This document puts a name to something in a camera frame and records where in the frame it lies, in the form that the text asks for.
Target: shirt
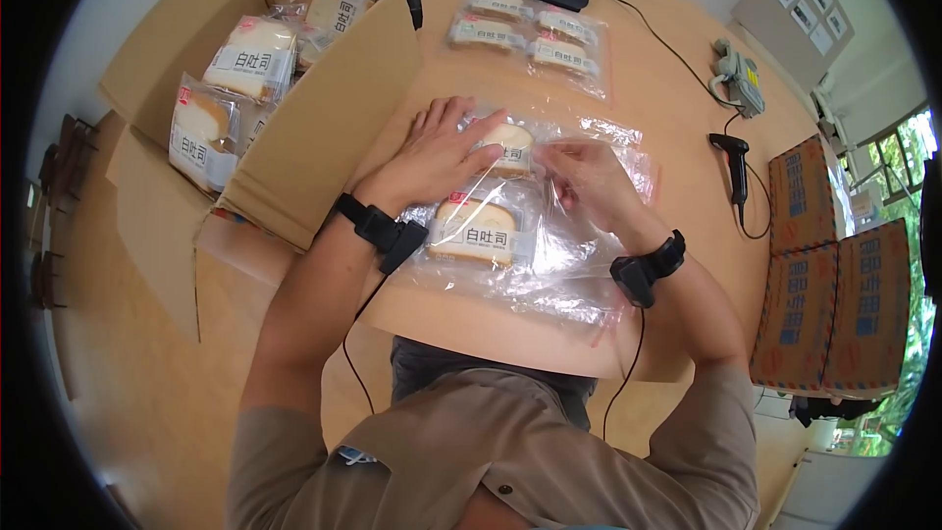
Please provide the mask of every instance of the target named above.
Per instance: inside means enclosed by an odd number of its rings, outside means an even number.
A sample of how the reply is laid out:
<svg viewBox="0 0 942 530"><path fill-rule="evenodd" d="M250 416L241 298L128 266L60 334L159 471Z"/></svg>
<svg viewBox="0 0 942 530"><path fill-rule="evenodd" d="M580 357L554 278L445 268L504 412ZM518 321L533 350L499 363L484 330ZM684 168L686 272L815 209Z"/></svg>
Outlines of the shirt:
<svg viewBox="0 0 942 530"><path fill-rule="evenodd" d="M747 374L697 369L638 458L571 425L559 397L514 372L445 375L363 420L338 446L320 422L276 406L235 431L226 524L238 530L447 530L478 486L534 527L748 529L759 512Z"/></svg>

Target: person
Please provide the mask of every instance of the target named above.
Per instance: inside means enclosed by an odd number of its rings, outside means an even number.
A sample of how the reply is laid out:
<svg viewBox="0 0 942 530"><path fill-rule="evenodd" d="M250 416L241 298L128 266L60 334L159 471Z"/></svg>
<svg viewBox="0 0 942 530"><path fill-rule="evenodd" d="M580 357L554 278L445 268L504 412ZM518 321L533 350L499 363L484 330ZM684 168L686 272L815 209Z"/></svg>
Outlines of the person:
<svg viewBox="0 0 942 530"><path fill-rule="evenodd" d="M394 158L352 194L396 217L487 169L471 148L506 115L465 132L473 100L433 100ZM534 148L567 209L582 206L629 255L671 230L602 142ZM324 363L342 343L376 252L339 213L288 272L265 314L236 423L232 529L750 528L759 512L752 386L741 324L689 254L654 285L695 364L689 390L638 458L589 434L595 381L486 362L396 339L393 403L334 451L321 434Z"/></svg>

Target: floor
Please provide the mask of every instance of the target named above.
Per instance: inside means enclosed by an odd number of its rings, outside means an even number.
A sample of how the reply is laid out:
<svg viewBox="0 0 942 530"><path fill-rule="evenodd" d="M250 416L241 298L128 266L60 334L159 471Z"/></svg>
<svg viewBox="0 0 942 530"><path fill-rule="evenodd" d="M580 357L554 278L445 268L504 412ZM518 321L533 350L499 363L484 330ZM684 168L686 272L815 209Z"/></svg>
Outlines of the floor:
<svg viewBox="0 0 942 530"><path fill-rule="evenodd" d="M137 273L115 229L116 190L105 177L122 121L102 122L101 152L88 169L81 202L56 214L53 251L64 254L65 310L53 314L54 338L73 416L103 481L145 529L221 526L236 404L256 331L246 319L264 312L261 291L224 286L233 268L200 258L202 341L171 324ZM388 406L391 336L354 326L348 349L377 409ZM589 403L594 433L620 381L601 381ZM328 446L368 415L366 399L342 354L323 379ZM684 394L676 383L630 382L612 409L608 438L637 455ZM770 511L792 465L808 445L795 422L757 417L759 489Z"/></svg>

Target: wooden table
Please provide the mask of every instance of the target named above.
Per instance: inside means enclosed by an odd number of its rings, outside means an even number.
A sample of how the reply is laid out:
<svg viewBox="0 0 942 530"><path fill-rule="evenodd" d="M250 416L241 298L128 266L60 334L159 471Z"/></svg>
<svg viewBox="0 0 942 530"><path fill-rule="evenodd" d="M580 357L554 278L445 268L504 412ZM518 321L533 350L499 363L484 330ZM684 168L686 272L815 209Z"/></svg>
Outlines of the wooden table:
<svg viewBox="0 0 942 530"><path fill-rule="evenodd" d="M747 160L763 181L768 180L769 159L817 131L807 111L771 68L690 0L629 1L642 9L654 29L703 80L712 76L710 64L717 56L711 44L719 37L729 37L737 50L757 60L766 112L750 120L737 119L729 131L749 142ZM604 117L640 130L642 151L650 154L660 169L657 211L669 226L684 233L689 252L729 293L747 332L743 343L752 348L765 290L769 244L768 240L750 241L739 234L729 203L725 160L707 142L707 134L720 133L734 111L713 100L654 39L641 18L614 0L590 0L583 11L609 26L613 96L606 103L533 79L527 76L523 62L508 65L492 54L448 51L445 33L463 2L422 0L425 21L418 34L425 65L351 183L391 156L416 113L439 97L475 96L514 112L563 123L577 115ZM768 204L755 181L749 189L746 228L756 233L768 221ZM261 263L267 266L265 274L256 269L250 272L274 287L290 259L271 242L249 241L249 236L239 240L230 232L236 228L227 223L211 222L218 229L207 225L201 245L210 251L235 246L246 255L269 255L271 262ZM249 234L252 230L241 231ZM377 272L367 289L378 280ZM626 316L617 331L600 334L597 328L575 323L560 327L480 299L449 291L418 290L394 281L391 278L382 288L354 327L378 327L486 359L600 377L624 377L638 351L637 315ZM682 380L690 377L690 366L673 331L649 319L633 378Z"/></svg>

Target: barcode scanner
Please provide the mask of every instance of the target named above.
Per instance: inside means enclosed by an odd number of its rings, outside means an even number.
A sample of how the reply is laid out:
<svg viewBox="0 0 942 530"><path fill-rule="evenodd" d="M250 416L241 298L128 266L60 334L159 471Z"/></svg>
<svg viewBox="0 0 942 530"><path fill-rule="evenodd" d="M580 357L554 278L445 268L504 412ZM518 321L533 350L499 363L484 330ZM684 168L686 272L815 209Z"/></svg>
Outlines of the barcode scanner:
<svg viewBox="0 0 942 530"><path fill-rule="evenodd" d="M733 183L733 195L730 201L739 207L739 225L745 229L742 210L746 204L746 152L749 144L737 137L725 133L711 133L709 142L718 149L726 152L726 161L729 163L729 179Z"/></svg>

